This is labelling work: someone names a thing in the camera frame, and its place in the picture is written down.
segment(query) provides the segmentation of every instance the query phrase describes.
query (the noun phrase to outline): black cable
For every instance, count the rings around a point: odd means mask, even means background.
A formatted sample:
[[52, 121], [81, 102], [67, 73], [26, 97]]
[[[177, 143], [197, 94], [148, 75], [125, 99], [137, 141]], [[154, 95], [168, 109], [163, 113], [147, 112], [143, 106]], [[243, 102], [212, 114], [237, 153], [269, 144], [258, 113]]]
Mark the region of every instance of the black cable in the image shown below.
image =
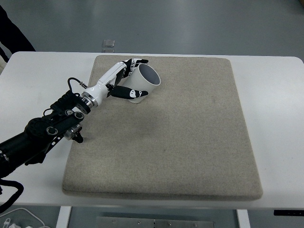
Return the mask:
[[67, 80], [67, 84], [68, 84], [68, 87], [70, 88], [70, 91], [72, 92], [72, 86], [71, 86], [71, 80], [75, 80], [77, 81], [83, 88], [87, 88], [87, 85], [84, 84], [83, 82], [79, 81], [77, 78], [75, 77], [70, 77], [68, 80]]
[[70, 78], [67, 80], [68, 87], [70, 88], [70, 90], [71, 90], [71, 92], [72, 92], [71, 80], [75, 80], [75, 81], [77, 81], [78, 83], [81, 83], [81, 81], [79, 81], [79, 80], [78, 80], [77, 78], [75, 78], [75, 77], [70, 77]]
[[10, 180], [2, 180], [0, 179], [0, 185], [15, 187], [17, 191], [6, 201], [4, 204], [0, 206], [0, 213], [5, 212], [8, 208], [10, 208], [13, 203], [19, 198], [19, 196], [23, 193], [24, 187], [17, 181]]
[[51, 109], [51, 108], [48, 108], [48, 109], [44, 110], [43, 116], [46, 116], [46, 111], [48, 111], [48, 110], [52, 110], [52, 109]]

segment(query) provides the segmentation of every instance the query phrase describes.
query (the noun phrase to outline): white cup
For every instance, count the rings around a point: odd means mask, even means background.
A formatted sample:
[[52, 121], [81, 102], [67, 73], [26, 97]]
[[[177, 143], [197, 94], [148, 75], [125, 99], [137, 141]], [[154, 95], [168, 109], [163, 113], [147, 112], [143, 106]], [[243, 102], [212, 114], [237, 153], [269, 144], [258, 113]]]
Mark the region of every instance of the white cup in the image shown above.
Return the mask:
[[[147, 91], [148, 95], [161, 84], [161, 78], [158, 73], [148, 64], [140, 63], [137, 68], [127, 77], [123, 86], [139, 90]], [[129, 100], [132, 103], [140, 103], [146, 96]]]

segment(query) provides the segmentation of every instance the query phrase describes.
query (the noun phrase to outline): foam pad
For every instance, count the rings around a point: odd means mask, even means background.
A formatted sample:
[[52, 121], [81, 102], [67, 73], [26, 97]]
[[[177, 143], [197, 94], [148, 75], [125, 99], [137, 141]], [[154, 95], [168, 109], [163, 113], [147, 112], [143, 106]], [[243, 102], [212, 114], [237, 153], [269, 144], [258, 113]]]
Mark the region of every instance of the foam pad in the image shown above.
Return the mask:
[[[115, 63], [98, 56], [90, 86]], [[161, 77], [139, 104], [108, 97], [85, 116], [63, 180], [69, 195], [255, 200], [262, 196], [230, 61], [138, 57]]]

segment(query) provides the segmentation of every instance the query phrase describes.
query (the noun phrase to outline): connector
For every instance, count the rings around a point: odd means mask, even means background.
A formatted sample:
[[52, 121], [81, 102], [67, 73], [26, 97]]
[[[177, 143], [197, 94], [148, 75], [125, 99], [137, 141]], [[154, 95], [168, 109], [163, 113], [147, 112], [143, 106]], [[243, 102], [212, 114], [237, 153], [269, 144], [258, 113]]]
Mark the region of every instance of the connector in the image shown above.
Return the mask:
[[15, 223], [9, 226], [9, 228], [21, 228], [20, 226], [17, 226]]

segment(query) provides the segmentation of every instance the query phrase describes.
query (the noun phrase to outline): black fingertip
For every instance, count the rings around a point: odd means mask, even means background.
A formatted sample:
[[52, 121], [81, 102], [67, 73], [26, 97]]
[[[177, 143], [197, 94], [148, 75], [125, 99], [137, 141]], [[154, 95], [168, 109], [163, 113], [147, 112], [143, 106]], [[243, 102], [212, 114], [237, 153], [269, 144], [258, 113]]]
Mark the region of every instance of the black fingertip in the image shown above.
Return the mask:
[[147, 91], [142, 91], [142, 95], [141, 96], [147, 96], [149, 93]]

